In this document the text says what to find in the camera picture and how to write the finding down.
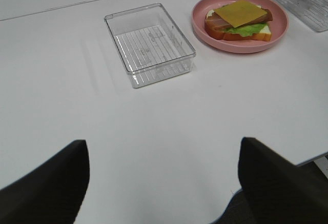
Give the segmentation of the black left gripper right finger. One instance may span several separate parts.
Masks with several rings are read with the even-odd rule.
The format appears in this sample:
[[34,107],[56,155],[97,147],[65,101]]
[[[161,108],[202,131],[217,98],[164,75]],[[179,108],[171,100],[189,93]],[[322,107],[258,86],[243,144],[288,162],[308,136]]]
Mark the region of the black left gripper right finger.
[[257,223],[327,223],[327,181],[259,140],[241,140],[238,178]]

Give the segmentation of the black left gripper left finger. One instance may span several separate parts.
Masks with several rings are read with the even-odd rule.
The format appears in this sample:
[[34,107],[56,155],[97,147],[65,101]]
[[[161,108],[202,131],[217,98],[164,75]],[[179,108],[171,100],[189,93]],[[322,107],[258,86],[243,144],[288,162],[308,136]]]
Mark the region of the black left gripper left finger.
[[74,223],[89,180],[87,143],[75,140],[1,189],[1,223]]

